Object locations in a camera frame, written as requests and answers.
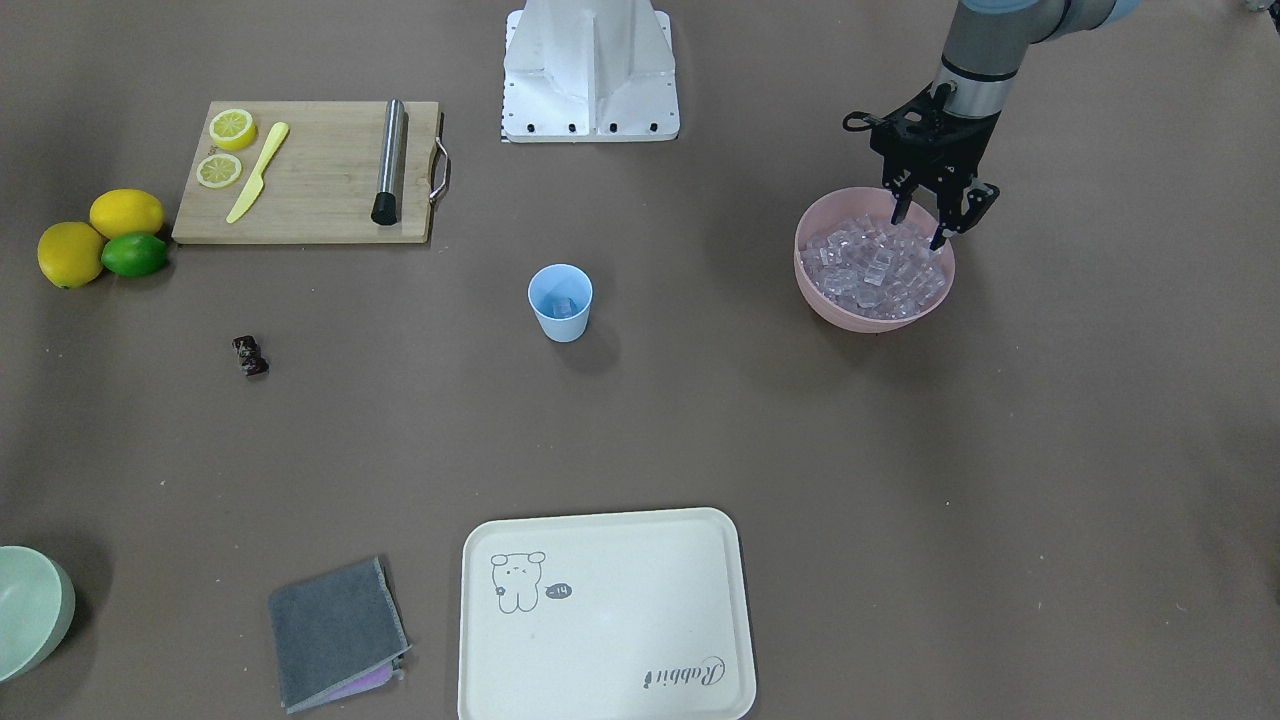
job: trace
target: green lime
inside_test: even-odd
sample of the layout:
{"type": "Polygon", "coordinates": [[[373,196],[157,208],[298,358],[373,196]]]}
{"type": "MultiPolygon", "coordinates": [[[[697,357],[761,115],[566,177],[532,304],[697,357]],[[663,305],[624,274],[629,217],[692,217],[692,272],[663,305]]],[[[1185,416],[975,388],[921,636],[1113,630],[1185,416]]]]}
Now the green lime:
{"type": "Polygon", "coordinates": [[[164,268],[169,247],[163,240],[145,232],[131,232],[113,238],[102,249],[102,265],[118,275],[136,278],[164,268]]]}

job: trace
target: white tray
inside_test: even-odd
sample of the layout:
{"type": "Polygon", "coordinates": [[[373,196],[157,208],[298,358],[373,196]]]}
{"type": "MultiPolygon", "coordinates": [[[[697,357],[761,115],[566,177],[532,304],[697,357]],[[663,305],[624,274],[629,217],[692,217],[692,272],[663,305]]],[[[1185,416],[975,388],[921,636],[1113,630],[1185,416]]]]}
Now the white tray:
{"type": "Polygon", "coordinates": [[[462,720],[736,720],[755,702],[737,528],[694,507],[495,520],[462,551],[462,720]]]}

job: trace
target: bowl of ice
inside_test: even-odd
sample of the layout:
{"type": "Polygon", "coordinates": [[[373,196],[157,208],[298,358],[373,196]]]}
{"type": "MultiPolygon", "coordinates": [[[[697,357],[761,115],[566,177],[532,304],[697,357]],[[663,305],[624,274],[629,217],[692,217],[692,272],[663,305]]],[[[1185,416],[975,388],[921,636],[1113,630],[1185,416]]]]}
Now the bowl of ice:
{"type": "Polygon", "coordinates": [[[791,254],[796,283],[831,324],[859,333],[897,329],[932,313],[951,291],[951,245],[929,250],[938,222],[915,202],[897,225],[892,213],[887,190],[846,187],[800,218],[791,254]]]}

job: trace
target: lemon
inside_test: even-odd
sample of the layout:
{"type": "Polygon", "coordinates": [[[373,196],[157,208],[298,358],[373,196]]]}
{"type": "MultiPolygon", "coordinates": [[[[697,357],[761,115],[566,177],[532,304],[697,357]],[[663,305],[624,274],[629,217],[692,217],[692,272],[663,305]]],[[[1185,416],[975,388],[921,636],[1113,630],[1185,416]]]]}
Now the lemon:
{"type": "Polygon", "coordinates": [[[108,238],[131,232],[155,234],[164,227],[164,208],[148,192],[111,190],[100,195],[90,206],[88,222],[108,238]]]}
{"type": "Polygon", "coordinates": [[[196,165],[196,179],[214,190],[236,182],[241,173],[239,158],[225,152],[215,152],[196,165]]]}
{"type": "Polygon", "coordinates": [[[58,223],[36,245],[40,272],[58,287],[79,287],[102,272],[102,242],[88,223],[58,223]]]}
{"type": "Polygon", "coordinates": [[[248,110],[232,108],[209,120],[209,137],[212,137],[214,145],[223,150],[243,150],[257,137],[257,126],[253,124],[253,115],[248,110]]]}

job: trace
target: yellow plastic knife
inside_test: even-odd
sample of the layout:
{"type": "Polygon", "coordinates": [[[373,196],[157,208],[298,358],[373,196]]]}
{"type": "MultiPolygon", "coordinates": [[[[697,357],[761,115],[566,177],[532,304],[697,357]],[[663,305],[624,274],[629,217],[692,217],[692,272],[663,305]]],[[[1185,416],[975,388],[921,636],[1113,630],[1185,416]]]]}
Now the yellow plastic knife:
{"type": "Polygon", "coordinates": [[[241,219],[241,215],[247,213],[253,206],[257,196],[262,193],[262,187],[265,186],[262,173],[266,170],[266,165],[271,161],[271,158],[275,156],[275,151],[280,149],[280,143],[284,142],[284,136],[287,135],[289,135],[289,123],[275,123],[271,126],[271,132],[266,133],[266,142],[262,143],[262,152],[257,156],[257,164],[253,165],[248,179],[244,181],[244,190],[236,199],[236,205],[232,205],[232,211],[227,214],[228,223],[241,219]]]}

